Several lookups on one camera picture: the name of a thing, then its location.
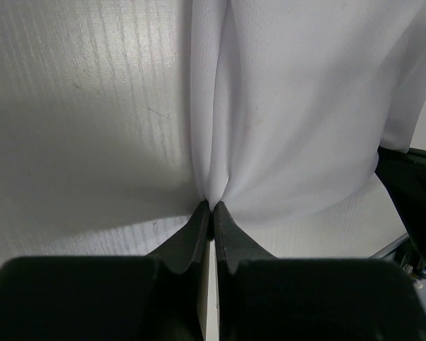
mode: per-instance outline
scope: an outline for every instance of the textured wall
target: textured wall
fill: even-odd
[[[0,0],[0,264],[146,253],[191,213],[191,6]]]

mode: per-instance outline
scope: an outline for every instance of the white cloth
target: white cloth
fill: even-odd
[[[425,95],[422,0],[0,0],[0,265],[146,253],[202,198],[246,230],[353,212]]]
[[[197,187],[245,228],[329,207],[407,149],[426,97],[426,1],[195,1]]]

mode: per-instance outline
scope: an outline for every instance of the white surface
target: white surface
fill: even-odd
[[[402,232],[368,179],[424,100],[426,1],[192,5],[0,0],[0,265],[145,253],[196,187],[276,227],[256,233],[279,255],[370,256]]]
[[[196,1],[193,18],[197,189],[243,228],[349,197],[381,137],[408,148],[426,96],[426,1]]]
[[[219,340],[219,311],[217,285],[216,247],[214,241],[210,244],[208,300],[207,300],[207,337],[206,341]]]
[[[0,0],[0,265],[146,253],[192,213],[191,6]]]

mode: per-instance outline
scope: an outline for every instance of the black plastic part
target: black plastic part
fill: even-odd
[[[145,257],[25,257],[0,270],[0,340],[203,340],[210,211]]]
[[[221,341],[426,340],[424,311],[395,264],[276,259],[223,202],[213,220]]]
[[[385,185],[415,249],[426,260],[426,151],[380,148],[376,174]]]

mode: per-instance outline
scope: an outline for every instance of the black object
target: black object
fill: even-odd
[[[197,317],[210,211],[145,257],[23,257],[0,270],[2,340],[203,340]]]
[[[426,257],[415,224],[426,214],[426,154],[379,153],[377,174]],[[408,212],[411,205],[419,211]],[[221,341],[426,341],[425,314],[395,264],[277,259],[236,225],[223,202],[213,213],[201,202],[179,232],[145,257],[26,257],[5,264],[0,340],[203,340],[202,284],[213,235]]]
[[[410,149],[401,153],[380,148],[378,153],[376,174],[393,200],[426,269],[426,151]]]
[[[224,203],[213,215],[220,340],[426,340],[424,311],[395,264],[275,259]]]

